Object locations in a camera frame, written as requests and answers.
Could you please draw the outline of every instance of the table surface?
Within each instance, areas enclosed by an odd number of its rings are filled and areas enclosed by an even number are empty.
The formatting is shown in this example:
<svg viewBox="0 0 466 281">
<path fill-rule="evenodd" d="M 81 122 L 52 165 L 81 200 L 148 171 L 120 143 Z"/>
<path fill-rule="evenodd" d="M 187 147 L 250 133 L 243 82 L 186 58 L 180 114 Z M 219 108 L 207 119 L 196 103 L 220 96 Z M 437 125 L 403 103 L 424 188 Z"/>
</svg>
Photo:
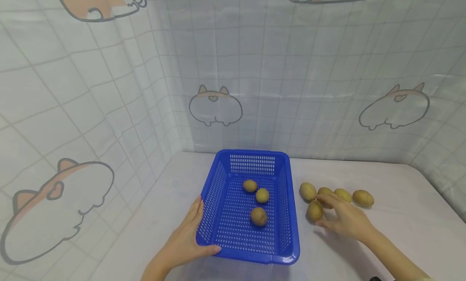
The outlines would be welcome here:
<svg viewBox="0 0 466 281">
<path fill-rule="evenodd" d="M 214 154 L 178 152 L 96 269 L 92 281 L 139 281 L 149 260 L 200 194 Z M 310 224 L 302 182 L 334 190 L 369 191 L 372 223 L 436 280 L 464 280 L 466 225 L 414 168 L 407 165 L 291 159 L 301 256 L 292 266 L 259 265 L 217 257 L 178 267 L 166 280 L 383 281 L 393 277 L 362 244 Z"/>
</svg>

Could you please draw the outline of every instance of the plastic basket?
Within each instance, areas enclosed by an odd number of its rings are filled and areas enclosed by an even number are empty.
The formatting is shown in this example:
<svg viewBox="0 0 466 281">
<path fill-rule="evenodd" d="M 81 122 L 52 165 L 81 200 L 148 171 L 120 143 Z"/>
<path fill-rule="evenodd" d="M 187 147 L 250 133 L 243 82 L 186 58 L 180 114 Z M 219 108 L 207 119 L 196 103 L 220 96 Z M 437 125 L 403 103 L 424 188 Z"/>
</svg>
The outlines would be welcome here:
<svg viewBox="0 0 466 281">
<path fill-rule="evenodd" d="M 243 189 L 252 179 L 270 199 L 260 204 Z M 202 189 L 204 216 L 199 245 L 219 245 L 216 256 L 262 264 L 292 265 L 300 254 L 298 224 L 288 155 L 264 150 L 221 150 Z M 260 228 L 251 210 L 262 207 L 269 221 Z"/>
</svg>

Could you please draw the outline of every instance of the small potato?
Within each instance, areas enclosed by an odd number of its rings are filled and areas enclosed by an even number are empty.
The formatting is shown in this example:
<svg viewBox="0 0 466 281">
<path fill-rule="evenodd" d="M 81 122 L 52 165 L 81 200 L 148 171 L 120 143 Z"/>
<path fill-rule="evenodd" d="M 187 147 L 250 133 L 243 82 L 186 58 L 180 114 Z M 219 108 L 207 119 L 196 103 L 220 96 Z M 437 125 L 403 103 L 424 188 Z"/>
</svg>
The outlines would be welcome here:
<svg viewBox="0 0 466 281">
<path fill-rule="evenodd" d="M 374 205 L 374 197 L 365 190 L 356 190 L 353 193 L 353 200 L 365 208 L 371 208 Z"/>
<path fill-rule="evenodd" d="M 261 188 L 261 189 L 257 190 L 257 192 L 256 192 L 257 202 L 265 203 L 265 202 L 269 201 L 269 198 L 270 198 L 270 194 L 267 191 L 267 189 Z"/>
<path fill-rule="evenodd" d="M 327 187 L 319 188 L 319 192 L 318 192 L 318 194 L 320 194 L 320 195 L 326 195 L 326 194 L 332 194 L 332 193 L 333 193 L 333 191 L 330 190 L 330 188 L 327 188 Z M 325 203 L 323 201 L 320 201 L 320 200 L 319 200 L 319 202 L 322 204 L 323 208 L 333 209 L 332 205 L 327 204 L 327 203 Z"/>
<path fill-rule="evenodd" d="M 323 209 L 319 201 L 313 200 L 310 202 L 309 207 L 306 211 L 306 216 L 314 223 L 322 219 Z"/>
<path fill-rule="evenodd" d="M 299 193 L 303 196 L 304 200 L 306 201 L 313 201 L 316 198 L 318 192 L 314 185 L 308 182 L 304 182 L 299 187 Z"/>
<path fill-rule="evenodd" d="M 243 188 L 249 193 L 255 192 L 257 190 L 257 183 L 254 180 L 246 180 L 243 182 Z"/>
<path fill-rule="evenodd" d="M 350 193 L 342 188 L 335 189 L 334 193 L 346 202 L 351 203 L 353 201 Z"/>
<path fill-rule="evenodd" d="M 267 213 L 261 207 L 256 207 L 251 211 L 251 220 L 257 226 L 264 226 L 267 224 Z"/>
</svg>

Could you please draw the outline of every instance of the left hand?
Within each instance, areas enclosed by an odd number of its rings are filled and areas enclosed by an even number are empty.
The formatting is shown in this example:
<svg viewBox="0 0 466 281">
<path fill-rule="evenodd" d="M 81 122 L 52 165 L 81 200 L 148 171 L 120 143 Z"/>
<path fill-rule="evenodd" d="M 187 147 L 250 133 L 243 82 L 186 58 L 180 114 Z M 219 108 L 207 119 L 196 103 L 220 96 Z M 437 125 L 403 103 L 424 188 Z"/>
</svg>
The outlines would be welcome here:
<svg viewBox="0 0 466 281">
<path fill-rule="evenodd" d="M 172 232 L 163 248 L 147 265 L 144 275 L 148 271 L 168 274 L 176 266 L 201 257 L 212 256 L 221 250 L 218 245 L 202 247 L 196 242 L 197 227 L 202 220 L 203 208 L 201 196 L 197 196 L 183 222 Z"/>
</svg>

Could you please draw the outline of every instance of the white backdrop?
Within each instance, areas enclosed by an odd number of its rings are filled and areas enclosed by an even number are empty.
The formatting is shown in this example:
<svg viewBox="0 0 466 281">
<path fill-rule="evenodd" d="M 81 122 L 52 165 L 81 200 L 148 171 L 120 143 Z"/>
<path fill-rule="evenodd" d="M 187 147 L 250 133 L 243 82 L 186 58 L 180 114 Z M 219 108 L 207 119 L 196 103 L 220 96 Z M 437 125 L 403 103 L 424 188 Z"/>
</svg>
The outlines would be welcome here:
<svg viewBox="0 0 466 281">
<path fill-rule="evenodd" d="M 409 164 L 466 220 L 465 3 L 0 0 L 0 280 L 87 280 L 181 149 Z"/>
</svg>

